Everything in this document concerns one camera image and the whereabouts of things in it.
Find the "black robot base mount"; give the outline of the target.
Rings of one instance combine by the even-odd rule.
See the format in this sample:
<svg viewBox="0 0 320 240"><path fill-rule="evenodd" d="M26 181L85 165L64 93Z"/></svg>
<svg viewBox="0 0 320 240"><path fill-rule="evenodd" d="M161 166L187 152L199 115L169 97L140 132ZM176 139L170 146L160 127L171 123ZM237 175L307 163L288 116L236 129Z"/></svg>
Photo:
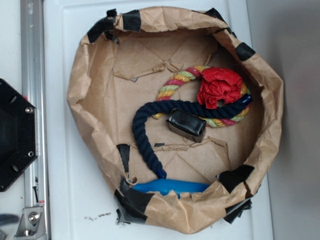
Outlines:
<svg viewBox="0 0 320 240"><path fill-rule="evenodd" d="M7 191L37 157L36 108L0 80L0 191Z"/></svg>

